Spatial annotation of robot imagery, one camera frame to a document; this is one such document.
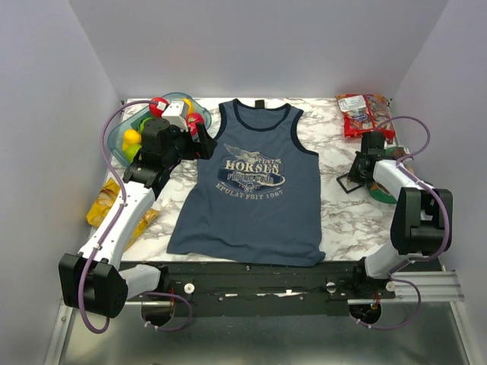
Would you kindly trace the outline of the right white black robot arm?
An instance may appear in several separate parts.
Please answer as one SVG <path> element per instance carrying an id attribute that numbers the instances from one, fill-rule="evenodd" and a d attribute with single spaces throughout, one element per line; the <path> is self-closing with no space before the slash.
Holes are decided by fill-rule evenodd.
<path id="1" fill-rule="evenodd" d="M 451 245 L 454 197 L 419 179 L 386 154 L 382 132 L 365 132 L 348 178 L 361 186 L 375 182 L 395 199 L 390 242 L 364 259 L 364 271 L 350 279 L 360 298 L 376 291 L 377 279 L 386 279 L 408 264 L 435 260 Z"/>

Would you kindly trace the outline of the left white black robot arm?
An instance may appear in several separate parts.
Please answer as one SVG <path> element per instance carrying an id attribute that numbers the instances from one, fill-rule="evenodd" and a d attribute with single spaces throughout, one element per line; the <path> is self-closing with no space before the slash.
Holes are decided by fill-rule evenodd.
<path id="1" fill-rule="evenodd" d="M 120 192 L 93 236 L 76 254 L 59 261 L 59 277 L 65 305 L 83 316 L 94 313 L 113 319 L 126 300 L 146 294 L 161 300 L 168 281 L 159 268 L 138 264 L 119 269 L 125 248 L 146 211 L 166 186 L 173 169 L 182 160 L 208 160 L 217 142 L 204 123 L 196 123 L 197 136 L 171 124 L 152 119 L 142 130 L 142 146 L 119 179 Z"/>

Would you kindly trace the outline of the blue printed tank top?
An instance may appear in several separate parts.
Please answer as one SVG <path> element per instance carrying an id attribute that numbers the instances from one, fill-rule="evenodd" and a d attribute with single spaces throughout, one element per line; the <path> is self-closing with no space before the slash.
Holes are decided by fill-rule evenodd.
<path id="1" fill-rule="evenodd" d="M 167 252 L 310 267 L 320 249 L 319 157 L 298 138 L 302 110 L 221 103 L 211 158 L 181 208 Z"/>

